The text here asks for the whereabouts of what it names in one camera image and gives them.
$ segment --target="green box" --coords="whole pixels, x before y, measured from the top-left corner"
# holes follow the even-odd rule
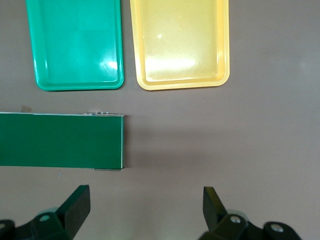
[[[124,115],[0,112],[0,166],[124,168]]]

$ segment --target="plastic tray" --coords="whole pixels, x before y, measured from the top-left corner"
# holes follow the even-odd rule
[[[45,91],[124,81],[120,0],[26,0],[34,75]]]
[[[146,90],[229,77],[228,0],[130,0],[137,81]]]

